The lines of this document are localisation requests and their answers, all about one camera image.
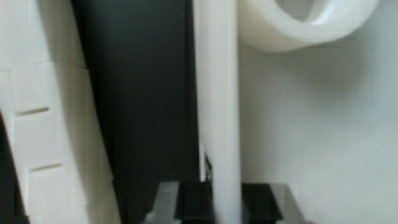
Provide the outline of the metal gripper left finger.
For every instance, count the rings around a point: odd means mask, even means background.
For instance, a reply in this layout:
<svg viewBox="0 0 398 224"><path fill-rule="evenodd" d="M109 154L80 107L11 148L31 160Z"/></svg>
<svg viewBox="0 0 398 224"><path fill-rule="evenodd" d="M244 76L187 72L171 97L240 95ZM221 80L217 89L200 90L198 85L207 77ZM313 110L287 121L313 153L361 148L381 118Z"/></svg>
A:
<svg viewBox="0 0 398 224"><path fill-rule="evenodd" d="M162 182L143 224L214 224L212 185Z"/></svg>

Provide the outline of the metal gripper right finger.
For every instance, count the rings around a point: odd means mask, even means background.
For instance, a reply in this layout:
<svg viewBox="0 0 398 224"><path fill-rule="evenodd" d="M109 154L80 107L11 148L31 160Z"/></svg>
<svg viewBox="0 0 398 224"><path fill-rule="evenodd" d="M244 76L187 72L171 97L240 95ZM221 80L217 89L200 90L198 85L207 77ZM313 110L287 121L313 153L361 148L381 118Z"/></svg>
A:
<svg viewBox="0 0 398 224"><path fill-rule="evenodd" d="M287 184L246 183L242 199L244 224L311 224Z"/></svg>

